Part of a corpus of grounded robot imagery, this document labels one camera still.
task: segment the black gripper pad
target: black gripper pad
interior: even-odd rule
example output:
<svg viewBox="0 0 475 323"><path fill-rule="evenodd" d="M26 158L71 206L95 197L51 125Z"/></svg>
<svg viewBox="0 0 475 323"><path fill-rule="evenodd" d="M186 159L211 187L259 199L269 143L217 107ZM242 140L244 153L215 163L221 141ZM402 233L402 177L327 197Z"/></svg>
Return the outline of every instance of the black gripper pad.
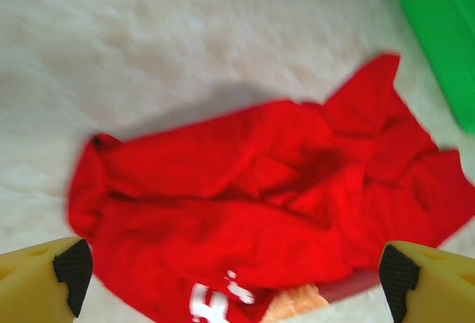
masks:
<svg viewBox="0 0 475 323"><path fill-rule="evenodd" d="M82 239L53 260L59 282L68 286L68 305L77 318L92 276L92 254L86 240Z"/></svg>
<svg viewBox="0 0 475 323"><path fill-rule="evenodd" d="M384 249L379 265L379 278L391 310L394 323L402 323L406 315L406 294L415 290L420 266L393 245Z"/></svg>

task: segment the red cloth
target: red cloth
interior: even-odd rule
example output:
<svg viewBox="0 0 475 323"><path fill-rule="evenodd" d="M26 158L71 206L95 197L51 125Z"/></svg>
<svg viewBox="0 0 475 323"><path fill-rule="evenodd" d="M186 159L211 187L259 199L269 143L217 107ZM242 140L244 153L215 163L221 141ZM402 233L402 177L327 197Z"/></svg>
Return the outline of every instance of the red cloth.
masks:
<svg viewBox="0 0 475 323"><path fill-rule="evenodd" d="M229 322L254 323L278 289L376 270L387 241L441 244L475 214L475 188L394 91L398 64L376 57L324 105L283 99L126 142L93 137L68 218L96 276L157 322L192 322L202 284L207 304L229 297Z"/></svg>

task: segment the green plastic bin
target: green plastic bin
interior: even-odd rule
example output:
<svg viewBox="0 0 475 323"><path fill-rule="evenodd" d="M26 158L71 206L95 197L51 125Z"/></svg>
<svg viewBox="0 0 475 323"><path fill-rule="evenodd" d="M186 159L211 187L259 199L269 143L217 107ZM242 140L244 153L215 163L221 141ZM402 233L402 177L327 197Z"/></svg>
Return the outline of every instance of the green plastic bin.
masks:
<svg viewBox="0 0 475 323"><path fill-rule="evenodd" d="M401 0L461 128L475 134L475 0Z"/></svg>

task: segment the beige carpet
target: beige carpet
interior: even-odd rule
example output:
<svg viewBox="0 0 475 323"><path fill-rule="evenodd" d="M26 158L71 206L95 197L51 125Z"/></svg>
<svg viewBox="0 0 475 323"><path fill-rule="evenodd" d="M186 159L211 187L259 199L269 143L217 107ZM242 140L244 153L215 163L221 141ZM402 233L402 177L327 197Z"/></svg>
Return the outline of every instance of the beige carpet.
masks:
<svg viewBox="0 0 475 323"><path fill-rule="evenodd" d="M402 53L399 93L475 180L475 137L454 124L398 0L0 0L0 252L71 234L65 186L92 131L325 100L380 50ZM474 256L475 224L446 247ZM149 320L94 279L78 322ZM292 322L390 315L377 288Z"/></svg>

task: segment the white number print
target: white number print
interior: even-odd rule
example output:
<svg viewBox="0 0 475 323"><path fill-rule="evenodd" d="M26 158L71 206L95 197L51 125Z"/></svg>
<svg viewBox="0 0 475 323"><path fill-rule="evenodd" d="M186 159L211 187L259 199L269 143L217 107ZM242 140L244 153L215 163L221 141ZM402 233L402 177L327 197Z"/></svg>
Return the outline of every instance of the white number print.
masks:
<svg viewBox="0 0 475 323"><path fill-rule="evenodd" d="M213 292L208 306L205 302L208 289L202 284L195 284L191 290L190 313L193 315L193 322L199 323L200 318L205 318L209 323L229 323L226 320L228 298L222 293Z"/></svg>
<svg viewBox="0 0 475 323"><path fill-rule="evenodd" d="M226 278L226 280L230 280L228 284L229 292L239 297L239 299L245 304L254 304L254 295L252 295L248 290L239 287L236 282L232 281L233 279L236 279L236 273L228 271L228 277L229 278Z"/></svg>
<svg viewBox="0 0 475 323"><path fill-rule="evenodd" d="M234 280L236 273L228 271L228 277L225 277L228 284L228 290L231 294L239 297L245 304L254 304L254 295L248 290L240 287ZM191 290L190 313L193 315L193 322L200 323L200 318L208 320L208 323L230 323L227 319L229 301L228 297L219 292L213 292L209 305L206 304L206 294L209 287L203 284L195 284Z"/></svg>

